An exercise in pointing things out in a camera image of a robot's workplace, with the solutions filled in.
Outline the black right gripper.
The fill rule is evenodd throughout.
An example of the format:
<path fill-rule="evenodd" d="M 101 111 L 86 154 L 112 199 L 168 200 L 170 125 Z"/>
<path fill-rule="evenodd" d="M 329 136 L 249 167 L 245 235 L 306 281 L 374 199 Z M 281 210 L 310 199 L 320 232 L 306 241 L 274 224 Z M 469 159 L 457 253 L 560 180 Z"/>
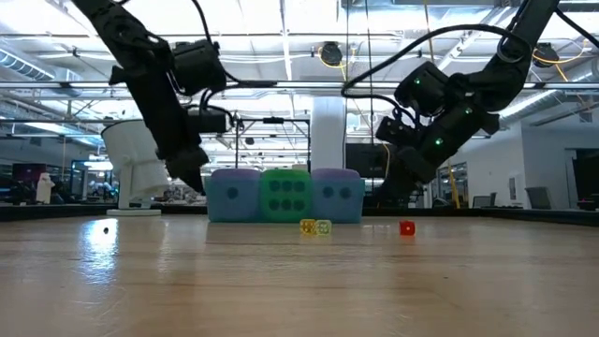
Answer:
<path fill-rule="evenodd" d="M 457 105 L 445 111 L 419 134 L 414 146 L 404 150 L 404 166 L 391 164 L 383 183 L 376 189 L 377 206 L 407 205 L 412 195 L 421 195 L 420 183 L 429 183 L 436 170 L 476 132 L 493 135 L 500 116 L 477 106 Z"/>

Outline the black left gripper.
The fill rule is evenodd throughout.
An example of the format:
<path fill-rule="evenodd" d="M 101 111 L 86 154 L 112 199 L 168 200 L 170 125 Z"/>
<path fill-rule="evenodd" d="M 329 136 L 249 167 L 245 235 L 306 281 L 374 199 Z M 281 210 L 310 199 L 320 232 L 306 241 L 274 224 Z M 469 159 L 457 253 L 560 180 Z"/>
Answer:
<path fill-rule="evenodd" d="M 201 169 L 209 163 L 208 156 L 199 146 L 199 134 L 188 130 L 188 111 L 181 105 L 167 73 L 145 66 L 114 66 L 110 83 L 126 85 L 153 136 L 158 158 L 167 165 L 169 176 L 204 193 Z"/>

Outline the large purple foam die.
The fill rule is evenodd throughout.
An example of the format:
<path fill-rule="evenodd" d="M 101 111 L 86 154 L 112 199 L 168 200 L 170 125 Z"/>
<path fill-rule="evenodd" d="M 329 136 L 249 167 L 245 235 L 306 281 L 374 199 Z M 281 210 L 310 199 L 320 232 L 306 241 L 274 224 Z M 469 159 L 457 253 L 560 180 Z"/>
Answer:
<path fill-rule="evenodd" d="M 250 222 L 259 215 L 261 173 L 248 168 L 221 168 L 206 181 L 211 222 Z"/>
<path fill-rule="evenodd" d="M 333 223 L 361 221 L 365 182 L 359 173 L 345 168 L 318 168 L 312 171 L 311 216 Z"/>

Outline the large green foam die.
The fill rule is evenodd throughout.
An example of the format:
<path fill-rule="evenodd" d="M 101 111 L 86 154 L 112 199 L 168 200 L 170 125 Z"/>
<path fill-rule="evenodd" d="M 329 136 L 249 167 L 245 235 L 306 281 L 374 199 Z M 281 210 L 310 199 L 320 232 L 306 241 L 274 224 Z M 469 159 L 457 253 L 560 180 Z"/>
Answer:
<path fill-rule="evenodd" d="M 307 171 L 269 169 L 261 174 L 259 206 L 262 219 L 293 223 L 310 216 L 312 180 Z"/>

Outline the black display screen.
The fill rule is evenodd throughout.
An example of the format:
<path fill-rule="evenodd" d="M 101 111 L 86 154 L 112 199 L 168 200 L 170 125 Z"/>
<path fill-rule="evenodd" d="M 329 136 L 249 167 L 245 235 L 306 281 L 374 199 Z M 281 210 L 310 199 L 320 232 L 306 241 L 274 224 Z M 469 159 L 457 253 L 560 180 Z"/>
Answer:
<path fill-rule="evenodd" d="M 386 143 L 347 143 L 345 167 L 358 172 L 365 182 L 366 204 L 377 206 L 374 198 L 376 189 L 387 176 L 389 166 L 395 159 L 396 146 Z M 378 207 L 403 207 L 395 204 Z"/>

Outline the white cylindrical device on stand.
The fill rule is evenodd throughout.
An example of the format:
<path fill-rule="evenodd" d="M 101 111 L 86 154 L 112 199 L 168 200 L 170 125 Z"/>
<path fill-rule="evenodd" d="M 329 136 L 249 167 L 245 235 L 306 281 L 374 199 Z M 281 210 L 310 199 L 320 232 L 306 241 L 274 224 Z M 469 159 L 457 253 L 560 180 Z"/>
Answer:
<path fill-rule="evenodd" d="M 143 121 L 126 120 L 102 132 L 113 171 L 118 175 L 118 203 L 108 216 L 159 216 L 152 198 L 169 188 L 164 163 L 155 153 L 156 143 Z"/>

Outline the grey office chair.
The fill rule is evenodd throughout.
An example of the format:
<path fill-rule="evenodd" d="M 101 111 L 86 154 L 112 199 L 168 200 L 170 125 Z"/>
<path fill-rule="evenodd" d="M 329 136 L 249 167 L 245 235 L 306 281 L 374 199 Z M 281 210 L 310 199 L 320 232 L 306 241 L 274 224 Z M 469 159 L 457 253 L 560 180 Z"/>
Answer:
<path fill-rule="evenodd" d="M 551 198 L 548 192 L 548 189 L 545 186 L 539 187 L 527 187 L 525 189 L 531 208 L 534 210 L 551 210 L 552 203 Z"/>

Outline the black metal stand frame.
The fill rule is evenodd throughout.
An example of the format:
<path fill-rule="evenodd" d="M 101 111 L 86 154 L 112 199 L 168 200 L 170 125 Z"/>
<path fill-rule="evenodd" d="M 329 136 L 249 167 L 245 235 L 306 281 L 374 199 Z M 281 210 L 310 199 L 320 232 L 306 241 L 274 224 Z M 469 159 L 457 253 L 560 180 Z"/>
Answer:
<path fill-rule="evenodd" d="M 309 119 L 285 117 L 243 118 L 233 124 L 234 167 L 307 171 L 312 165 L 312 131 Z"/>

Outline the black metal table frame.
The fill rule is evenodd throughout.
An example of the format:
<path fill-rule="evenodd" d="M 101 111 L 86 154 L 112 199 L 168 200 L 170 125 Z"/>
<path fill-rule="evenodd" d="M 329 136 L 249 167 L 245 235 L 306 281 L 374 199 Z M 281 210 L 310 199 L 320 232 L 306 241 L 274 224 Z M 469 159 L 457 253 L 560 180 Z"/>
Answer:
<path fill-rule="evenodd" d="M 0 205 L 0 222 L 105 215 L 113 204 L 80 205 Z M 363 216 L 414 217 L 488 217 L 529 222 L 599 227 L 599 212 L 523 210 L 511 208 L 483 209 L 391 209 L 364 208 Z"/>

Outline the long grey overhead rail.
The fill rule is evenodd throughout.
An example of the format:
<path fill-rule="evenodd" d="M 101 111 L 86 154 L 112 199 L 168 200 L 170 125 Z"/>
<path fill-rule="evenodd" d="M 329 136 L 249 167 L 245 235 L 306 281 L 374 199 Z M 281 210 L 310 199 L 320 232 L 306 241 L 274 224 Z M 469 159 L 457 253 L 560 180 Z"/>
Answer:
<path fill-rule="evenodd" d="M 336 81 L 279 81 L 280 89 L 332 89 L 341 90 L 343 84 Z M 125 88 L 123 83 L 110 85 L 102 81 L 0 81 L 0 89 L 106 89 Z M 599 90 L 599 82 L 526 82 L 524 90 Z"/>

